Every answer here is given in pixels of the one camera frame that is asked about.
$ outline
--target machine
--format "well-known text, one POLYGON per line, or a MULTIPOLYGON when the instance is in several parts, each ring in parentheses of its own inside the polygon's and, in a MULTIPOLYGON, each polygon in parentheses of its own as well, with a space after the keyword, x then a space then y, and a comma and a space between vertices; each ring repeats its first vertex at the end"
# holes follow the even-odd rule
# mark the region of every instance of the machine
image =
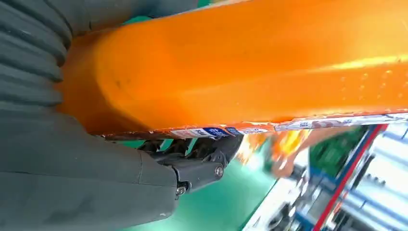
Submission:
POLYGON ((405 113, 407 2, 323 2, 241 1, 116 31, 132 16, 177 14, 197 1, 1 0, 0 230, 112 231, 167 218, 180 195, 222 177, 242 141, 233 132, 202 138, 185 156, 188 140, 163 153, 153 141, 134 150, 94 134, 252 125, 245 133, 322 127, 297 118, 405 113), (107 28, 101 40, 83 37, 95 50, 67 60, 73 38, 107 28), (72 62, 64 73, 74 88, 55 87, 72 62), (321 87, 328 77, 336 90, 321 87), (87 84, 95 79, 97 88, 87 84))

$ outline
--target screw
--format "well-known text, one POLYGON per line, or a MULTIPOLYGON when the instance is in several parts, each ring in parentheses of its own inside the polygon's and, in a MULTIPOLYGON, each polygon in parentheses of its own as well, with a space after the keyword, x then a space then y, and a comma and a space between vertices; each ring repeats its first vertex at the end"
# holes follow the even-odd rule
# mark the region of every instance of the screw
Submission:
POLYGON ((217 177, 222 177, 224 175, 224 168, 221 166, 217 166, 214 173, 217 177))
POLYGON ((181 195, 183 195, 185 192, 186 192, 186 187, 178 187, 177 189, 176 189, 176 196, 181 196, 181 195))

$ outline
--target orange surface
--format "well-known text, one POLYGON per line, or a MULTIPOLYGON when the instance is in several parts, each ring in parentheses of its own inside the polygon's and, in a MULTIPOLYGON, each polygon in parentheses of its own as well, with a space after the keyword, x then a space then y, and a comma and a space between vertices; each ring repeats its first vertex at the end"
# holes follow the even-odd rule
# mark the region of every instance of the orange surface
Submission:
POLYGON ((92 133, 408 108, 407 0, 250 0, 77 39, 58 86, 92 133))

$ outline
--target printed label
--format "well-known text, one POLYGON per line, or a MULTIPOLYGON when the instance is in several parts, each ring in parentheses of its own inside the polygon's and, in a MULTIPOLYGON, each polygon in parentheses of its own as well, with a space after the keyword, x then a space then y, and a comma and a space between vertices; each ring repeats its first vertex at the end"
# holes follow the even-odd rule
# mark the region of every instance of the printed label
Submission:
POLYGON ((204 128, 204 130, 216 137, 229 136, 229 134, 221 128, 204 128))
POLYGON ((234 127, 228 127, 228 128, 225 128, 225 130, 227 130, 227 132, 231 133, 234 136, 240 136, 241 135, 241 133, 234 127))
POLYGON ((388 123, 401 123, 408 121, 408 113, 395 113, 395 114, 382 114, 382 115, 362 115, 362 116, 349 116, 340 118, 322 118, 322 119, 309 119, 309 120, 297 120, 286 124, 280 124, 275 126, 276 131, 287 130, 300 130, 300 129, 313 129, 313 128, 331 128, 342 126, 355 126, 355 125, 369 125, 369 124, 388 124, 388 123))
POLYGON ((255 133, 264 133, 264 132, 269 132, 269 130, 264 129, 264 128, 241 128, 239 130, 241 134, 255 134, 255 133))
POLYGON ((188 129, 195 137, 212 137, 210 133, 206 132, 203 128, 188 129))
POLYGON ((180 138, 194 138, 194 136, 187 130, 173 130, 170 132, 180 138))

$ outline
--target red pole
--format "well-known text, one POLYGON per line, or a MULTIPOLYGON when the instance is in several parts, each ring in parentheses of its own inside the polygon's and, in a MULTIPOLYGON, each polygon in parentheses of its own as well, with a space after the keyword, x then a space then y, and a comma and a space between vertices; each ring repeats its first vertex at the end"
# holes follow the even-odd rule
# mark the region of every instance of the red pole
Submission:
POLYGON ((386 128, 387 125, 377 125, 374 131, 371 133, 370 137, 367 139, 367 142, 364 144, 363 148, 361 151, 357 154, 358 156, 356 157, 355 161, 352 163, 351 167, 347 171, 344 179, 340 182, 339 186, 337 187, 336 191, 334 192, 333 197, 330 199, 329 203, 327 204, 326 208, 324 209, 322 215, 320 216, 319 220, 317 221, 315 227, 313 228, 313 231, 319 231, 321 227, 323 226, 324 221, 326 218, 329 216, 330 211, 332 210, 334 203, 336 203, 337 198, 339 198, 341 192, 343 191, 348 179, 351 177, 354 169, 356 168, 358 162, 360 161, 361 157, 363 156, 364 152, 368 149, 369 145, 372 143, 372 141, 375 139, 375 137, 378 135, 378 133, 386 128))

